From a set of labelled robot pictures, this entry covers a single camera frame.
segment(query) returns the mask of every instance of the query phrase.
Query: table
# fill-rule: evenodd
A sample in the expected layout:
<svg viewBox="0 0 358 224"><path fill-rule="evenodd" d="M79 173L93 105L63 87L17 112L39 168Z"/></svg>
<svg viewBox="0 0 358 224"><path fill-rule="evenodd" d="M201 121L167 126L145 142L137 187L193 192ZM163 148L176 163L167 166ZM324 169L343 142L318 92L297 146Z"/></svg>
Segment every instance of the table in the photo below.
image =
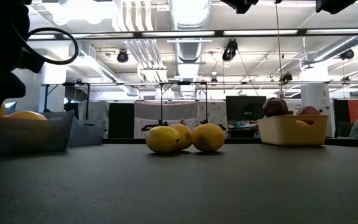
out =
<svg viewBox="0 0 358 224"><path fill-rule="evenodd" d="M358 148L144 144L0 157L0 223L358 223Z"/></svg>

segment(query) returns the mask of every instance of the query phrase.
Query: light fixture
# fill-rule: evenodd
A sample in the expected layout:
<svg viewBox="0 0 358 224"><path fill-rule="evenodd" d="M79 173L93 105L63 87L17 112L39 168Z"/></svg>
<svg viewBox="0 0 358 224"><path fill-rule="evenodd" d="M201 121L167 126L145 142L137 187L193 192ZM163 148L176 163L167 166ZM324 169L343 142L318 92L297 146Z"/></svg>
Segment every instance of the light fixture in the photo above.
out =
<svg viewBox="0 0 358 224"><path fill-rule="evenodd" d="M98 24L104 18L120 13L117 1L66 0L43 1L42 5L53 15L53 21L65 25L70 19L86 19L90 24Z"/></svg>
<svg viewBox="0 0 358 224"><path fill-rule="evenodd" d="M74 38L76 39L102 39L102 38L125 38L125 37L133 37L134 34L130 32L116 32L112 34L72 34Z"/></svg>
<svg viewBox="0 0 358 224"><path fill-rule="evenodd" d="M55 35L53 35L53 34L34 34L29 37L29 40L51 40L51 39L55 39Z"/></svg>
<svg viewBox="0 0 358 224"><path fill-rule="evenodd" d="M144 32L143 37L203 37L214 36L215 31L168 31L168 32Z"/></svg>
<svg viewBox="0 0 358 224"><path fill-rule="evenodd" d="M306 34L358 34L358 29L308 29Z"/></svg>
<svg viewBox="0 0 358 224"><path fill-rule="evenodd" d="M167 40L168 44L187 44L187 43L212 43L212 40L191 40L191 39L177 39L177 40Z"/></svg>
<svg viewBox="0 0 358 224"><path fill-rule="evenodd" d="M280 35L297 34L298 30L279 30ZM277 35L277 30L227 30L223 31L223 35Z"/></svg>

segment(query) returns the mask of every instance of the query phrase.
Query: hanging wire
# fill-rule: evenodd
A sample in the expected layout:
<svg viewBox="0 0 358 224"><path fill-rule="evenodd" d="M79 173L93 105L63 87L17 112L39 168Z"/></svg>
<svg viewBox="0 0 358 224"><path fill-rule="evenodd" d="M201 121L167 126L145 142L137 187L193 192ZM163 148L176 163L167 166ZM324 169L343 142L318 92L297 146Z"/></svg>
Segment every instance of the hanging wire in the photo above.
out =
<svg viewBox="0 0 358 224"><path fill-rule="evenodd" d="M252 85L253 89L255 90L256 95L259 96L258 91L256 90L256 88L255 88L255 86L254 86L254 83L252 82L252 79L251 79L251 77L250 77L250 75L249 75L249 73L248 73L247 67L246 67L244 61L242 60L242 56L241 56L240 50L239 50L238 48L237 48L237 51L239 52L240 59L241 59L241 62L242 62L242 66L244 66L244 69L246 70L246 73L247 73L247 76L248 76L248 78L249 78L249 81L251 82L251 85Z"/></svg>
<svg viewBox="0 0 358 224"><path fill-rule="evenodd" d="M342 72L343 72L343 80L345 80L345 66L342 59ZM343 88L343 98L345 98L345 89Z"/></svg>
<svg viewBox="0 0 358 224"><path fill-rule="evenodd" d="M281 83L281 99L284 99L284 92L283 92L283 71L282 71L282 65L281 65L281 46L280 46L280 29L278 25L278 8L276 3L276 19L277 19L277 39L278 39L278 54L279 54L279 62L280 62L280 83Z"/></svg>
<svg viewBox="0 0 358 224"><path fill-rule="evenodd" d="M226 93L226 90L225 90L225 87L224 87L224 66L222 66L222 68L223 68L223 93Z"/></svg>

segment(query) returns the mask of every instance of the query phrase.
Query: security camera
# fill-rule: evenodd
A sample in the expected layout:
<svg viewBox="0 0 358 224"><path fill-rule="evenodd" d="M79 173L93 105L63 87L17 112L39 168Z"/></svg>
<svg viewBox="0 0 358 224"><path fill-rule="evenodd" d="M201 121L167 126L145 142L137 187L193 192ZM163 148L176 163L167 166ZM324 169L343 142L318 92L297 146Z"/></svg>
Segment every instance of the security camera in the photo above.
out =
<svg viewBox="0 0 358 224"><path fill-rule="evenodd" d="M222 60L224 62L230 62L236 56L236 50L238 49L237 41L235 39L229 40L226 48L224 49Z"/></svg>
<svg viewBox="0 0 358 224"><path fill-rule="evenodd" d="M354 58L354 51L352 49L349 49L349 50L341 53L339 55L339 58L342 60L345 60L345 59L350 60L350 59Z"/></svg>
<svg viewBox="0 0 358 224"><path fill-rule="evenodd" d="M128 59L127 50L120 50L117 56L117 61L120 63L126 63Z"/></svg>

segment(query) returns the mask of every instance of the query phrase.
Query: monitor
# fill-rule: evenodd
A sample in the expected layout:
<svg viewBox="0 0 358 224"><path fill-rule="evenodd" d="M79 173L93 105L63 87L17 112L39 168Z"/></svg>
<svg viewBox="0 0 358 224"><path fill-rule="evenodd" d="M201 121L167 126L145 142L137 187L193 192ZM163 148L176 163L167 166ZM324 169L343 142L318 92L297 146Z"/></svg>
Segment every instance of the monitor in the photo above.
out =
<svg viewBox="0 0 358 224"><path fill-rule="evenodd" d="M227 96L226 112L228 121L248 121L262 119L266 96Z"/></svg>

